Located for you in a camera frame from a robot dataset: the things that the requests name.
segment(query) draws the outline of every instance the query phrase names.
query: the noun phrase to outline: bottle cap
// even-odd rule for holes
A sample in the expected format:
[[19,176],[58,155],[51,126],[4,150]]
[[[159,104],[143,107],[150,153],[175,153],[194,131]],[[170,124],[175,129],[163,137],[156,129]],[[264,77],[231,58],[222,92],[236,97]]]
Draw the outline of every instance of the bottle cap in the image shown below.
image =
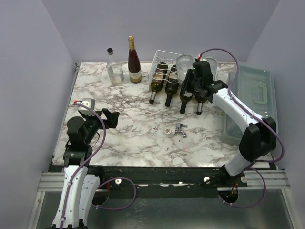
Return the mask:
[[198,103],[196,115],[201,115],[203,103]]
[[109,48],[109,49],[107,49],[107,52],[108,52],[109,55],[112,55],[113,54],[113,49]]
[[154,99],[156,98],[156,95],[157,95],[157,92],[152,92],[151,98],[150,98],[150,100],[149,100],[149,103],[150,103],[150,104],[153,104],[153,103],[154,103]]
[[134,37],[129,36],[128,37],[128,42],[129,42],[129,49],[133,50],[134,49]]

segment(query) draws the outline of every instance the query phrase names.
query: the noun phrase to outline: faucet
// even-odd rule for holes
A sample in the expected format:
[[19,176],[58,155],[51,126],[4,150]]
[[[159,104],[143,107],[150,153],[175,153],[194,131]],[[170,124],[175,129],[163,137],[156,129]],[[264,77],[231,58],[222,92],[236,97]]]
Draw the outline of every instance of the faucet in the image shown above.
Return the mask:
[[181,130],[181,127],[187,127],[187,125],[181,124],[181,123],[176,123],[175,133],[180,133],[180,134],[182,134],[183,138],[186,138],[186,132]]

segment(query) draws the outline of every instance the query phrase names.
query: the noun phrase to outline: white marble surface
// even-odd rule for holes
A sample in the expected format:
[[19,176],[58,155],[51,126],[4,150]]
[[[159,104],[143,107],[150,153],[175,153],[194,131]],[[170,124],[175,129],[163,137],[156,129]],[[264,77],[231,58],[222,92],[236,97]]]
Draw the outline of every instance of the white marble surface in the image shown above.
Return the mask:
[[[220,64],[216,79],[226,82],[232,64]],[[64,127],[55,150],[53,164],[63,165],[63,153],[68,140],[67,121],[80,116],[73,101],[94,98],[95,109],[107,108],[120,112],[116,129],[107,130],[106,141],[91,165],[105,166],[158,166],[158,167],[220,167],[238,152],[237,146],[223,143],[221,136],[222,111],[205,103],[201,116],[196,115],[197,103],[193,98],[180,114],[181,102],[176,94],[171,107],[164,106],[166,94],[157,94],[154,104],[149,104],[151,92],[148,88],[148,73],[151,63],[141,63],[142,81],[132,84],[127,64],[123,65],[124,82],[112,86],[107,74],[106,63],[82,63],[65,117]],[[166,135],[164,129],[174,128],[175,123],[187,124],[182,135]],[[256,167],[269,167],[258,163]]]

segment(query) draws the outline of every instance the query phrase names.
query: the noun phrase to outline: white tape roll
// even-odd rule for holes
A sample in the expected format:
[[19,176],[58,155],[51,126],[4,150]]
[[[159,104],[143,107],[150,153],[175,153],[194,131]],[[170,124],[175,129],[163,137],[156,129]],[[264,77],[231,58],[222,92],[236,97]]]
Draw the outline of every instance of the white tape roll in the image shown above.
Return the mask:
[[174,128],[166,128],[164,132],[165,132],[166,135],[175,135],[175,129]]

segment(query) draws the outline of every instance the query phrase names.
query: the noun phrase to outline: red wine bottle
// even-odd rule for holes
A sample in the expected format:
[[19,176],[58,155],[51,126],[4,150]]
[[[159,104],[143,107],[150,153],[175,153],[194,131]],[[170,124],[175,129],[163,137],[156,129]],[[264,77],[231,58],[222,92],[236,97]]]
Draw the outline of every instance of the red wine bottle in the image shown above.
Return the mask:
[[129,55],[128,55],[128,70],[129,78],[132,83],[141,82],[141,66],[137,51],[134,48],[134,38],[133,36],[128,37],[129,41]]
[[169,107],[171,105],[172,96],[175,95],[178,91],[179,81],[177,75],[176,64],[171,67],[171,72],[168,77],[168,82],[165,86],[165,93],[167,94],[165,106]]
[[157,65],[155,74],[154,74],[152,82],[151,82],[152,95],[149,100],[150,104],[153,104],[157,93],[162,90],[163,84],[164,84],[163,79],[166,78],[167,70],[168,70],[168,66],[166,63],[161,62]]
[[200,96],[199,93],[196,94],[195,99],[196,99],[196,101],[198,103],[196,115],[201,115],[201,113],[202,113],[202,106],[207,101],[207,99],[202,97],[202,96]]
[[180,108],[181,114],[185,113],[186,104],[192,100],[192,97],[193,97],[193,93],[181,89],[181,91],[180,91],[180,99],[182,101],[181,108]]

